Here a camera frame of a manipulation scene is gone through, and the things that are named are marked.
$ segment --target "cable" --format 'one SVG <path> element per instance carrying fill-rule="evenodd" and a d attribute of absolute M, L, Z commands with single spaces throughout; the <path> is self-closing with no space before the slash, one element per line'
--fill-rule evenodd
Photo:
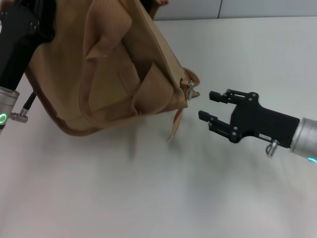
<path fill-rule="evenodd" d="M 217 19 L 219 19 L 219 17 L 220 17 L 220 12 L 221 12 L 221 7 L 222 7 L 222 1 L 223 1 L 223 0 L 221 0 L 221 2 L 220 2 L 220 7 L 219 7 L 219 12 L 218 12 L 218 17 L 217 17 Z"/>
<path fill-rule="evenodd" d="M 23 108 L 25 110 L 30 110 L 35 98 L 36 98 L 35 92 L 31 93 L 29 99 L 26 101 L 26 103 L 24 104 Z"/>

